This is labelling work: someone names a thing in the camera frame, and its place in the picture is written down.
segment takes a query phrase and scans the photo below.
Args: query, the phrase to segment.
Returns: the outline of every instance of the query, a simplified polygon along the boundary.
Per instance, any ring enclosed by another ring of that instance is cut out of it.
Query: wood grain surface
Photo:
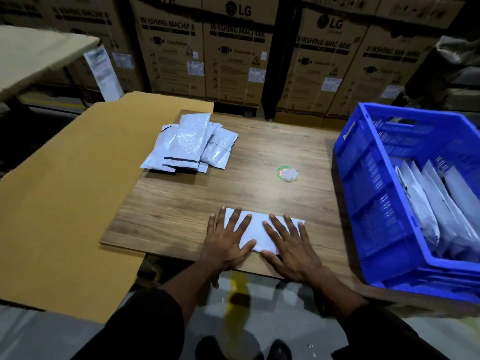
[[[181,115],[190,111],[181,111]],[[175,175],[145,171],[124,201],[101,243],[146,253],[196,260],[207,221],[222,205],[248,211],[288,213],[305,220],[315,252],[340,280],[371,298],[449,313],[478,307],[443,298],[365,285],[333,159],[338,132],[212,114],[238,133],[225,170]],[[282,181],[281,166],[297,169],[297,181]],[[278,277],[256,252],[239,270]]]

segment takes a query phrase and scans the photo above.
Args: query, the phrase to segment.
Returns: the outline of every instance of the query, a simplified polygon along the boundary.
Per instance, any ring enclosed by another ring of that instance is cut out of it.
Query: finger
[[[243,233],[247,229],[251,220],[252,220],[252,215],[248,214],[248,215],[245,216],[243,221],[240,223],[240,226],[238,226],[237,231],[235,231],[235,232],[238,233],[238,240],[240,240],[240,238],[242,237]]]
[[[280,252],[282,250],[282,245],[283,245],[282,238],[279,236],[279,234],[275,230],[273,230],[272,226],[270,226],[267,221],[263,221],[263,228],[267,232],[268,236],[270,236],[270,238],[273,241],[273,244],[275,244],[276,248]]]
[[[241,207],[237,207],[235,211],[233,211],[232,215],[230,216],[230,219],[228,220],[228,224],[226,225],[226,229],[228,231],[233,231],[235,229],[235,225],[237,224],[237,221],[239,220],[241,213],[242,213]]]
[[[279,273],[282,277],[288,278],[285,266],[283,265],[282,261],[278,258],[277,255],[272,253],[271,251],[268,250],[262,250],[260,255],[267,260],[268,264],[273,266],[273,269],[275,272]]]
[[[211,234],[214,231],[215,231],[215,214],[212,213],[208,218],[207,234]]]
[[[295,238],[300,239],[299,232],[297,231],[297,228],[293,224],[290,216],[285,214],[285,215],[283,215],[283,218],[285,219],[286,227],[288,227],[288,230],[290,231],[290,235],[295,237]]]
[[[240,249],[240,256],[246,256],[248,255],[254,248],[255,245],[257,244],[257,240],[250,240],[247,242],[243,247]]]
[[[298,223],[298,230],[300,231],[300,237],[304,242],[310,242],[308,239],[307,230],[305,229],[305,225],[303,222]]]
[[[217,275],[213,280],[212,280],[212,286],[213,288],[215,288],[216,290],[219,289],[220,285],[219,285],[219,275]]]
[[[269,214],[269,215],[268,215],[268,218],[270,218],[270,221],[272,221],[273,226],[274,226],[275,229],[278,231],[278,233],[280,234],[281,238],[282,238],[283,240],[288,240],[288,239],[290,238],[290,234],[289,234],[289,232],[287,231],[287,228],[280,223],[279,219],[276,218],[273,213]]]
[[[224,225],[225,225],[225,211],[227,208],[223,206],[220,208],[220,211],[218,212],[218,218],[216,219],[216,229],[217,230],[223,230]]]

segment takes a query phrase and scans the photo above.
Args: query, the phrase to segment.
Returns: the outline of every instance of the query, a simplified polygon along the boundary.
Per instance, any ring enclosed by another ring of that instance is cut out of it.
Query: black sleeve
[[[347,318],[343,328],[349,345],[332,354],[335,360],[448,360],[421,339],[407,323],[385,308],[371,304],[359,307]]]
[[[79,359],[174,359],[185,338],[180,305],[164,290],[133,295],[73,357]]]

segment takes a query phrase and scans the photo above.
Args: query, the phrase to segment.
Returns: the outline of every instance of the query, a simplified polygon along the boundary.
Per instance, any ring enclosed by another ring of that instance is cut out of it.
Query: pile of white packages
[[[225,169],[238,134],[210,122],[210,114],[184,114],[179,124],[162,127],[153,151],[140,168],[175,172],[177,168],[206,173]]]
[[[431,161],[421,172],[414,161],[403,161],[395,170],[430,252],[479,263],[480,200],[459,171],[453,166],[437,173]]]

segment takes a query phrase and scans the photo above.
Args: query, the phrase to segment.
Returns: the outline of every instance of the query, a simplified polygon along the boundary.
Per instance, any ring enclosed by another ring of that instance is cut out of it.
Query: hand
[[[219,287],[218,275],[242,264],[257,243],[256,240],[250,240],[240,249],[240,239],[250,224],[252,215],[248,214],[238,226],[237,231],[233,231],[242,209],[238,207],[232,213],[226,228],[224,228],[225,210],[225,206],[220,209],[216,224],[214,213],[208,219],[207,236],[199,259],[211,265],[217,273],[216,279],[212,282],[215,288]]]
[[[273,226],[280,235],[273,230],[267,221],[263,222],[263,227],[277,247],[282,260],[267,250],[263,250],[261,255],[281,276],[294,282],[310,283],[318,269],[322,267],[322,262],[310,245],[303,223],[298,224],[299,234],[291,218],[287,214],[283,217],[288,230],[273,214],[269,215]]]

